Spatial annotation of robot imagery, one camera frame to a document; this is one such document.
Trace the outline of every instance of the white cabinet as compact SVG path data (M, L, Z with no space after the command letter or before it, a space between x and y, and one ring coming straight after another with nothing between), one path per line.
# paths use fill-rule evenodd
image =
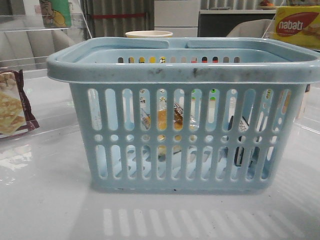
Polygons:
M154 29L173 37L197 37L199 10L199 0L155 0Z

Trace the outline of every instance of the dark package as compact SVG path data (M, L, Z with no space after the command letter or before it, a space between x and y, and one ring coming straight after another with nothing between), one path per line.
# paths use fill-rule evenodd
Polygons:
M39 127L23 88L22 70L0 72L0 139Z

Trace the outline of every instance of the plastic basket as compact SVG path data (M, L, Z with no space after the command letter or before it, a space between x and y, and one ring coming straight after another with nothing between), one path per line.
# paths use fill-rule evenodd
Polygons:
M256 190L272 182L319 66L318 53L270 39L107 37L51 55L48 76L70 83L100 186Z

